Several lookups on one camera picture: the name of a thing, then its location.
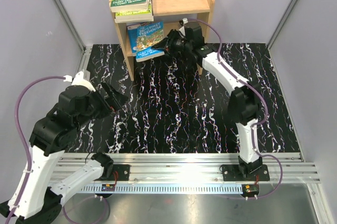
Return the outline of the blue 26-Storey Treehouse book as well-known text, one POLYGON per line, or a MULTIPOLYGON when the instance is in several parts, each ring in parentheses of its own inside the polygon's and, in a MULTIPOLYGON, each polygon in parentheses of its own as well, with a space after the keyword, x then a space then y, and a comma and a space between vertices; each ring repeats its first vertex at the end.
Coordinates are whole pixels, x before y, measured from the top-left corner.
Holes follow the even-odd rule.
POLYGON ((162 50, 153 49, 152 46, 164 39, 163 22, 150 23, 137 28, 136 61, 143 62, 148 59, 162 56, 162 50))

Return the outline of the lime green 65-Storey Treehouse book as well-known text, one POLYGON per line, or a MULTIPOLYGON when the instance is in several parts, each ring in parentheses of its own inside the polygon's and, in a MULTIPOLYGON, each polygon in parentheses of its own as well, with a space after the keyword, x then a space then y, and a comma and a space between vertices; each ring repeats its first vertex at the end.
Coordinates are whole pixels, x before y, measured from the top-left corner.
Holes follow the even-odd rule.
POLYGON ((146 9, 115 13, 114 20, 115 23, 152 22, 154 20, 152 0, 148 0, 146 9))

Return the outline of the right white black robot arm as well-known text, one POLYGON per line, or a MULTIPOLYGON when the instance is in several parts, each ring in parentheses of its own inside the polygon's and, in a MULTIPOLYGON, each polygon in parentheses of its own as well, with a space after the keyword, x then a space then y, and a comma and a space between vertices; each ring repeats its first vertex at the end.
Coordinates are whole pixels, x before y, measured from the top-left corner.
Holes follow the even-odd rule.
POLYGON ((229 117, 236 123, 239 135, 239 176, 253 180, 263 165, 257 146, 258 113, 266 106, 257 87, 236 72, 220 56, 220 50, 206 43, 198 19, 183 19, 181 28, 172 29, 151 48, 167 55, 181 53, 190 56, 200 67, 210 72, 230 95, 229 117))

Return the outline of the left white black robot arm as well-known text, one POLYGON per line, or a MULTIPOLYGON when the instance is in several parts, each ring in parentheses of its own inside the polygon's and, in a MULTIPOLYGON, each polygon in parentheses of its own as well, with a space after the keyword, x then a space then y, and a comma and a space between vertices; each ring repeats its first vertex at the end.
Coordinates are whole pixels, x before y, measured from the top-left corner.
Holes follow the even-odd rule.
POLYGON ((17 223, 52 223, 80 189, 93 180, 109 180, 115 175, 113 159, 97 152, 72 175, 49 185, 56 164, 81 128, 120 110, 127 102, 128 97, 107 82, 101 85, 105 96, 91 84, 67 87, 55 106, 36 122, 29 139, 30 157, 19 185, 12 198, 1 203, 6 221, 16 217, 17 223))

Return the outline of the blue back-cover book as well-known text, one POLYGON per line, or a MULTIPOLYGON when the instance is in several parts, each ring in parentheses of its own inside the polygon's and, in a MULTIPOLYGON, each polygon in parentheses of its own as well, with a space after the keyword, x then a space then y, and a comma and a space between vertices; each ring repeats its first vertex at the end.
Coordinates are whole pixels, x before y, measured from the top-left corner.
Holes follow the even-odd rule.
POLYGON ((141 24, 132 24, 127 26, 127 33, 130 41, 132 55, 135 56, 137 52, 137 28, 141 24))

